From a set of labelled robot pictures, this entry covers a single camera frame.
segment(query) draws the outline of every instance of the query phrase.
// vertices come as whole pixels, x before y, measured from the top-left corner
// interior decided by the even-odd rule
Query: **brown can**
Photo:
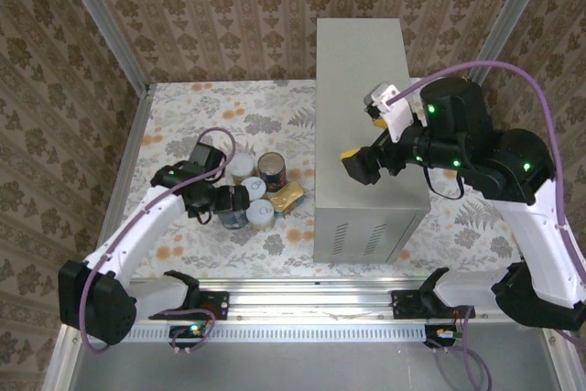
[[[268,192],[277,192],[287,185],[285,159],[274,151],[269,151],[258,159],[258,174],[265,182]]]

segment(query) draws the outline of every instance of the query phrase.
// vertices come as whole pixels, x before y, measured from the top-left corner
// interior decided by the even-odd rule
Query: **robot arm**
[[[212,212],[248,207],[245,187],[213,186],[223,172],[169,191],[182,182],[219,169],[225,160],[220,150],[198,142],[189,160],[160,169],[151,180],[145,198],[112,237],[83,262],[68,261],[61,268],[61,321],[80,328],[81,293],[92,272],[94,277],[83,313],[85,329],[110,345],[123,340],[136,320],[152,317],[163,310],[198,308],[201,305],[199,283],[189,276],[171,271],[137,286],[131,286],[130,280],[147,252],[185,212],[206,224]],[[109,251],[114,241],[117,245]]]
[[[448,307],[498,306],[527,326],[577,330],[586,320],[586,288],[557,226],[554,167],[545,143],[526,130],[494,130],[476,83],[448,77],[420,94],[427,126],[406,118],[404,104],[396,107],[401,102],[385,103],[396,95],[393,86],[379,86],[364,99],[366,112],[378,125],[382,118],[388,130],[371,146],[342,155],[348,174],[368,185],[380,179],[380,168],[395,176],[407,163],[457,171],[459,181],[501,213],[524,261],[491,272],[439,269],[425,288]],[[581,256],[570,228],[568,234]]]

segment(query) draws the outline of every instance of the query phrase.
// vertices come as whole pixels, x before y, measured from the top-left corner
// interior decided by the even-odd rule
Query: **gray leaf pattern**
[[[281,153],[289,175],[307,194],[301,206],[267,232],[248,226],[228,231],[218,219],[201,226],[181,217],[141,262],[139,277],[156,277],[170,269],[194,277],[426,276],[437,267],[490,270],[519,260],[513,235],[498,212],[467,188],[462,201],[431,197],[431,212],[392,265],[314,264],[315,87],[315,81],[305,80],[157,86],[145,131],[150,142],[143,143],[138,155],[126,215],[140,202],[155,172],[187,158],[199,133],[210,126],[229,129],[237,151],[255,159],[267,151]],[[420,108],[419,102],[414,105]],[[203,142],[225,152],[230,149],[220,133],[206,135]],[[433,169],[430,178],[440,192],[457,193],[449,172]],[[230,183],[230,177],[219,182]]]

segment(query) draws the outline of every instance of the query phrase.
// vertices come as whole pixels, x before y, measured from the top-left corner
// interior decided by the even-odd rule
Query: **can lid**
[[[241,185],[244,185],[248,190],[250,201],[255,201],[262,198],[266,193],[266,184],[262,179],[257,177],[246,178],[242,181]]]
[[[250,203],[250,208],[246,210],[246,217],[250,223],[266,224],[273,220],[275,210],[270,201],[259,199]]]
[[[258,159],[258,169],[265,174],[278,174],[285,167],[285,159],[274,151],[269,151]]]
[[[255,169],[255,160],[247,153],[236,153],[226,169],[233,176],[248,176]]]

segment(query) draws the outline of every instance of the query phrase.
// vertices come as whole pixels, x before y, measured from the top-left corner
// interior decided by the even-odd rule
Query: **gold can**
[[[285,217],[293,208],[303,202],[304,196],[305,190],[297,182],[290,182],[285,185],[270,199],[273,208],[275,208],[275,216]]]

